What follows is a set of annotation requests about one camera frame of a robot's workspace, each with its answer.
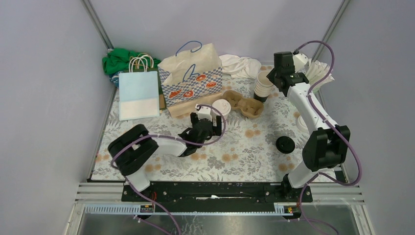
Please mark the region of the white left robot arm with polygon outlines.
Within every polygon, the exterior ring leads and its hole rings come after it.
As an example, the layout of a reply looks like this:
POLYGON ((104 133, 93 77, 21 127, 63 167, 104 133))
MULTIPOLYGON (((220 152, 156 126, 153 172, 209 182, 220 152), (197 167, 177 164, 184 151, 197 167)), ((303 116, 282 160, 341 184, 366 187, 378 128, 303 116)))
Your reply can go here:
POLYGON ((150 180, 142 169, 151 156, 187 157, 208 145, 206 141, 212 137, 223 136, 226 129, 223 115, 210 120, 196 112, 191 113, 190 117, 192 126, 177 137, 151 134, 143 124, 138 124, 108 145, 111 166, 125 177, 138 200, 146 201, 152 194, 150 180))

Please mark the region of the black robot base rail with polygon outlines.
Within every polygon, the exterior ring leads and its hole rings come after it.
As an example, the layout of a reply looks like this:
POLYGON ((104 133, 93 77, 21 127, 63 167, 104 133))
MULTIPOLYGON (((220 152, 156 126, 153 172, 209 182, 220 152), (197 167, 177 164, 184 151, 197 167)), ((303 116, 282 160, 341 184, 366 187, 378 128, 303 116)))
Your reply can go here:
POLYGON ((313 201, 310 187, 290 188, 266 182, 169 182, 152 181, 139 196, 124 185, 123 202, 145 202, 148 197, 174 212, 273 212, 276 203, 297 206, 313 201))

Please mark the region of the white paper coffee cup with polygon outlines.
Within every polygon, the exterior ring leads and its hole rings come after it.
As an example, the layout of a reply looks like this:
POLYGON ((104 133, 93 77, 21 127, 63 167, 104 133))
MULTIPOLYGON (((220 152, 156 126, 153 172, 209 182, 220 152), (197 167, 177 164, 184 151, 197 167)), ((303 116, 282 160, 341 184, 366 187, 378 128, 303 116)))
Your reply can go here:
POLYGON ((211 110, 211 115, 212 115, 212 119, 214 121, 220 120, 223 121, 222 116, 225 118, 225 120, 227 120, 229 113, 231 112, 231 109, 225 110, 225 111, 220 111, 217 112, 215 110, 211 110))

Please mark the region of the white coffee lid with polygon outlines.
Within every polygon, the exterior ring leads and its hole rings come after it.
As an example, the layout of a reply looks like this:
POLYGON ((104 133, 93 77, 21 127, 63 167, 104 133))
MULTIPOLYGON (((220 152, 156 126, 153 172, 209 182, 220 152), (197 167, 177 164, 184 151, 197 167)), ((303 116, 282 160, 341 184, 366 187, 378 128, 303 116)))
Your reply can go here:
POLYGON ((222 115, 227 115, 231 111, 230 103, 225 99, 219 99, 212 103, 212 107, 219 111, 222 115))

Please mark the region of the stack of black paper cups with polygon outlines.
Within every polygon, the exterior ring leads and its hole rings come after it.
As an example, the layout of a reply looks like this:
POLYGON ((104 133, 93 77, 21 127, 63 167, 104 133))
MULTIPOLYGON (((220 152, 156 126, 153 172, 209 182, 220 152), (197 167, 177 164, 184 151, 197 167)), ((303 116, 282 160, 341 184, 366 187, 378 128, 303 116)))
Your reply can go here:
POLYGON ((264 103, 272 93, 275 85, 268 79, 269 71, 261 71, 255 80, 254 99, 264 103))

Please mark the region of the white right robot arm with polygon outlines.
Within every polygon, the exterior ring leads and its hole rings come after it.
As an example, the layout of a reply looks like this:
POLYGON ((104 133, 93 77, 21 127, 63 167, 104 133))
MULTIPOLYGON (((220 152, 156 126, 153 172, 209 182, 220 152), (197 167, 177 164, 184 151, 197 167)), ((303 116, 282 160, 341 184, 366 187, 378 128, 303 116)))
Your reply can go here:
POLYGON ((281 187, 281 197, 288 202, 300 195, 300 188, 319 172, 346 160, 350 130, 339 126, 324 110, 312 92, 304 73, 296 72, 292 52, 274 53, 274 68, 267 78, 297 108, 310 137, 302 150, 302 162, 289 174, 281 187))

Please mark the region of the blue checkered paper bag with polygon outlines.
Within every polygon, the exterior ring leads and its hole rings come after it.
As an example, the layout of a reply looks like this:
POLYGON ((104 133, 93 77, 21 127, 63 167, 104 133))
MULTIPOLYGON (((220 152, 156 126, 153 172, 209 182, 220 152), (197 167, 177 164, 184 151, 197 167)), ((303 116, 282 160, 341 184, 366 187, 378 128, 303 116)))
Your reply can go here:
POLYGON ((189 41, 158 64, 161 88, 171 117, 220 98, 223 68, 214 44, 189 41))

